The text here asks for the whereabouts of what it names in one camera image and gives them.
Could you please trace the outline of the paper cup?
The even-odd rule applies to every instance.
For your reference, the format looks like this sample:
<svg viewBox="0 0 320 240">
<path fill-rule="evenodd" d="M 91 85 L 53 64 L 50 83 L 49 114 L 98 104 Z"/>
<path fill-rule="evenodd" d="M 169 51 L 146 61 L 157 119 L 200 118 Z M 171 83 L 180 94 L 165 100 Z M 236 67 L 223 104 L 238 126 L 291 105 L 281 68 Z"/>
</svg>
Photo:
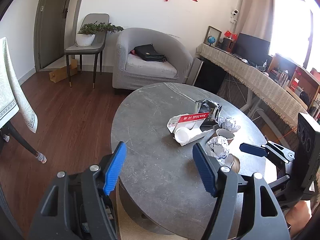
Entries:
<svg viewBox="0 0 320 240">
<path fill-rule="evenodd" d="M 235 173 L 239 173 L 240 171 L 240 161 L 236 156 L 232 154 L 229 154 L 225 159 L 225 165 L 228 166 Z"/>
<path fill-rule="evenodd" d="M 227 129 L 219 128 L 215 131 L 217 136 L 225 137 L 227 140 L 233 140 L 234 134 Z"/>
</svg>

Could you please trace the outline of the white paper ball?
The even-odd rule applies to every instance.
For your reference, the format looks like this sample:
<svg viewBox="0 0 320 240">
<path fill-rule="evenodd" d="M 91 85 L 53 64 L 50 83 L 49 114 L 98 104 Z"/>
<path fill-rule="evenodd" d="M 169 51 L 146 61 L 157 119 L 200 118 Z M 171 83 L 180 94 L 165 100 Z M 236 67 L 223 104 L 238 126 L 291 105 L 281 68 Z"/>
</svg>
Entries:
<svg viewBox="0 0 320 240">
<path fill-rule="evenodd" d="M 219 117 L 218 125 L 220 128 L 226 129 L 231 133 L 237 132 L 241 128 L 236 119 L 231 116 Z"/>
</svg>

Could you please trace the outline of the red white SanDisk package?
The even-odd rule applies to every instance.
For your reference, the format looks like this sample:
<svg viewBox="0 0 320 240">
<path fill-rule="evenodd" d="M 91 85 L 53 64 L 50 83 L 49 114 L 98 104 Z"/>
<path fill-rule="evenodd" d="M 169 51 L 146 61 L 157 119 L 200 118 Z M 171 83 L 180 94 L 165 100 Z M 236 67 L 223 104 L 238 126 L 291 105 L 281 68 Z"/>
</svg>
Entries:
<svg viewBox="0 0 320 240">
<path fill-rule="evenodd" d="M 208 115 L 209 112 L 174 116 L 169 119 L 167 129 L 174 135 L 174 139 L 184 146 L 213 131 L 212 128 L 204 131 L 200 129 Z"/>
</svg>

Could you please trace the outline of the black silver foil bag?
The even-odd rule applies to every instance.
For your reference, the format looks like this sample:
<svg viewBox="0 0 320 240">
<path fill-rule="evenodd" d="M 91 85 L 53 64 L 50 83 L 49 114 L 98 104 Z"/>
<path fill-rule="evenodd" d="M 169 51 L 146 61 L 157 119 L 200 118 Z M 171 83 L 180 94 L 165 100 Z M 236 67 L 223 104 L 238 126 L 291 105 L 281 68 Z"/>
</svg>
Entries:
<svg viewBox="0 0 320 240">
<path fill-rule="evenodd" d="M 209 113 L 200 126 L 200 130 L 204 132 L 213 129 L 218 124 L 221 110 L 222 105 L 220 103 L 209 99 L 197 100 L 195 102 L 195 113 Z"/>
</svg>

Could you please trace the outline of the round grey marble table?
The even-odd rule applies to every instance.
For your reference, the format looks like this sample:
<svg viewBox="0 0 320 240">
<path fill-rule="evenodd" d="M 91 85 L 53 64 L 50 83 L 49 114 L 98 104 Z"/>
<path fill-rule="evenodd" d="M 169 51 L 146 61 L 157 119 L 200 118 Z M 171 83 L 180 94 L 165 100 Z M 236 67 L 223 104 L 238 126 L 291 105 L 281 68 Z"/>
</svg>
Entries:
<svg viewBox="0 0 320 240">
<path fill-rule="evenodd" d="M 180 83 L 156 83 L 129 94 L 112 122 L 111 145 L 127 146 L 120 174 L 123 203 L 136 208 L 164 231 L 188 239 L 200 239 L 211 217 L 215 199 L 205 190 L 192 156 L 192 144 L 181 146 L 167 128 L 170 118 L 191 114 L 195 102 L 210 99 L 222 105 L 221 115 L 235 118 L 240 129 L 230 144 L 240 160 L 240 173 L 261 173 L 276 180 L 276 167 L 267 159 L 242 153 L 243 142 L 262 145 L 265 138 L 237 107 L 197 87 Z"/>
</svg>

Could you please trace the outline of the beige fringed desk cloth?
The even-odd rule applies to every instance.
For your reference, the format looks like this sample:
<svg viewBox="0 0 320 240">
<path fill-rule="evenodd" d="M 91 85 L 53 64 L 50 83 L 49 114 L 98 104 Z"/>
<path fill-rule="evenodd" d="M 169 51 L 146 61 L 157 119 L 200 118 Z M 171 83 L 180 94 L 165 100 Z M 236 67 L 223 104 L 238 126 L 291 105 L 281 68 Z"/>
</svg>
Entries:
<svg viewBox="0 0 320 240">
<path fill-rule="evenodd" d="M 277 113 L 283 122 L 293 130 L 297 129 L 298 114 L 306 114 L 307 111 L 293 96 L 270 77 L 216 47 L 210 47 L 202 43 L 196 48 L 196 53 L 238 79 Z"/>
</svg>

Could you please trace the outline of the wooden shelf organizer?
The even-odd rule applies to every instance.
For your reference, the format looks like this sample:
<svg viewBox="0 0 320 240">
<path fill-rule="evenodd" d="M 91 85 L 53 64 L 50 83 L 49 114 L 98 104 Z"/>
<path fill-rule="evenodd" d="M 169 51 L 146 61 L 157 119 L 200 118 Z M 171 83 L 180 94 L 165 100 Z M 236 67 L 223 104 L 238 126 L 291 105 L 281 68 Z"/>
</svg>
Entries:
<svg viewBox="0 0 320 240">
<path fill-rule="evenodd" d="M 304 67 L 275 54 L 268 65 L 269 77 L 278 82 L 285 70 L 288 77 L 284 88 L 319 122 L 319 80 Z"/>
</svg>

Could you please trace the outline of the black monitor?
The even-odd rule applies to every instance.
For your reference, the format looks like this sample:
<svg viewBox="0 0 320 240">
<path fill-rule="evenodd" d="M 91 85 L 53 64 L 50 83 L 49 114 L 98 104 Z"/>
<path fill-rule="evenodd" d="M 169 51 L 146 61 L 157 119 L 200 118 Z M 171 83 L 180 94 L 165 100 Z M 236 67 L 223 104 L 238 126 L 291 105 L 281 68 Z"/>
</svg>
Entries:
<svg viewBox="0 0 320 240">
<path fill-rule="evenodd" d="M 269 47 L 270 42 L 267 40 L 240 33 L 232 53 L 261 66 L 267 59 Z"/>
</svg>

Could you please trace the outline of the cardboard box on floor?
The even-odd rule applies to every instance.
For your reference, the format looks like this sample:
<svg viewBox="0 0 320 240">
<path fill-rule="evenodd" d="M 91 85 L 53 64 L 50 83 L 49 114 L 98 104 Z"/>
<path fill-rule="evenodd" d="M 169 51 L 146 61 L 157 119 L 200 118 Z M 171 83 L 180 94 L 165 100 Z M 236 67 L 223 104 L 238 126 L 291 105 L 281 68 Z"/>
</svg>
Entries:
<svg viewBox="0 0 320 240">
<path fill-rule="evenodd" d="M 47 66 L 47 68 L 51 70 L 51 72 L 49 72 L 49 78 L 53 83 L 58 83 L 68 78 L 67 63 L 65 57 L 61 57 L 60 59 L 51 63 L 49 66 Z M 76 59 L 69 59 L 69 68 L 71 76 L 75 75 L 78 72 L 78 62 Z"/>
</svg>

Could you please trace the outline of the dark brown speaker box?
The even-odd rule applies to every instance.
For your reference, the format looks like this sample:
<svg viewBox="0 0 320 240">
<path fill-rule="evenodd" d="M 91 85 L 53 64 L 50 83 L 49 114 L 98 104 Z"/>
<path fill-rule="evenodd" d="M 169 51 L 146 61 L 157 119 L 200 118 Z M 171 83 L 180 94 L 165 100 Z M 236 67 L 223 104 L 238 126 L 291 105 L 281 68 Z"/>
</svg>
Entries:
<svg viewBox="0 0 320 240">
<path fill-rule="evenodd" d="M 223 38 L 223 42 L 221 43 L 221 49 L 232 53 L 235 42 L 231 38 Z"/>
</svg>

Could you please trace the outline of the small red flags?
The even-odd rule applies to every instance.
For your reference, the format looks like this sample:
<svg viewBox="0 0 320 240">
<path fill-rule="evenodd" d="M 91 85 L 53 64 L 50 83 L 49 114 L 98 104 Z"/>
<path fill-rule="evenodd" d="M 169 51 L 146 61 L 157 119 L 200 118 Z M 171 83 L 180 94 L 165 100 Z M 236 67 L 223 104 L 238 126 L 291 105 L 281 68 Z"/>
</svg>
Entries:
<svg viewBox="0 0 320 240">
<path fill-rule="evenodd" d="M 224 36 L 225 36 L 225 38 L 228 38 L 228 39 L 230 39 L 230 40 L 232 40 L 232 41 L 236 41 L 237 38 L 238 38 L 238 35 L 237 35 L 237 34 L 231 33 L 230 31 L 226 31 L 226 32 L 224 33 Z"/>
</svg>

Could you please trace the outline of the grey dining chair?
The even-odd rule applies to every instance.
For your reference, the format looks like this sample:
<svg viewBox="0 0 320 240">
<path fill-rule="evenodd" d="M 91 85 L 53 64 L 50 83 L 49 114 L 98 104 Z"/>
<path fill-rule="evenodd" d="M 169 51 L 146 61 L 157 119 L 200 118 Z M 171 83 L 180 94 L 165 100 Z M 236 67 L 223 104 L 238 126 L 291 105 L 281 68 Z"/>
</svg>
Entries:
<svg viewBox="0 0 320 240">
<path fill-rule="evenodd" d="M 85 16 L 81 26 L 87 23 L 109 23 L 110 16 L 109 14 L 88 14 Z M 82 72 L 82 56 L 83 55 L 94 55 L 94 64 L 93 64 L 93 88 L 95 88 L 96 81 L 96 72 L 98 60 L 100 60 L 100 73 L 102 73 L 102 62 L 103 62 L 103 50 L 105 48 L 106 42 L 106 32 L 100 32 L 95 35 L 94 41 L 90 46 L 87 47 L 78 47 L 75 44 L 65 49 L 65 57 L 67 63 L 67 74 L 70 87 L 72 87 L 71 74 L 69 68 L 69 57 L 79 55 L 80 60 L 80 72 Z"/>
</svg>

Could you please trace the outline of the small blue globe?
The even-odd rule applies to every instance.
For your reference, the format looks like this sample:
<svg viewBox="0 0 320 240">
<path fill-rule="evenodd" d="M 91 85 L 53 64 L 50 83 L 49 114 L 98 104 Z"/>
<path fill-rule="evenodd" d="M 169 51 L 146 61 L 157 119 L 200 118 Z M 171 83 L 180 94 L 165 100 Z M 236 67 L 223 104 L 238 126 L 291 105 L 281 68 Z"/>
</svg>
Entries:
<svg viewBox="0 0 320 240">
<path fill-rule="evenodd" d="M 213 44 L 215 44 L 216 42 L 216 38 L 212 35 L 208 36 L 207 41 L 209 43 L 210 46 L 212 46 Z"/>
</svg>

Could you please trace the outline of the beige curtain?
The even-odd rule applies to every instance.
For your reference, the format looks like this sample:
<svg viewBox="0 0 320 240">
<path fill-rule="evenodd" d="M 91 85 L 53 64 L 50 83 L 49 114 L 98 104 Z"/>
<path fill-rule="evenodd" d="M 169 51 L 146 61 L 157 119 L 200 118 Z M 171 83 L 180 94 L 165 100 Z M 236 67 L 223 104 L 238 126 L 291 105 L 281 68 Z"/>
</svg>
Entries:
<svg viewBox="0 0 320 240">
<path fill-rule="evenodd" d="M 274 0 L 240 0 L 235 32 L 270 41 L 273 18 Z"/>
</svg>

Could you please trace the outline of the grey door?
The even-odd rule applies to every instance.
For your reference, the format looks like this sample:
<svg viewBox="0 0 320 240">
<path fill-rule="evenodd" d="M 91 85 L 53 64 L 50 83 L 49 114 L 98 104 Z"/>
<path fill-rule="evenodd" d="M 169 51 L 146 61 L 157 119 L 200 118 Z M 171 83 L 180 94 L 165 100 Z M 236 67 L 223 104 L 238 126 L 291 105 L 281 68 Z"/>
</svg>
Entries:
<svg viewBox="0 0 320 240">
<path fill-rule="evenodd" d="M 39 0 L 34 26 L 36 71 L 64 55 L 65 27 L 70 0 Z"/>
</svg>

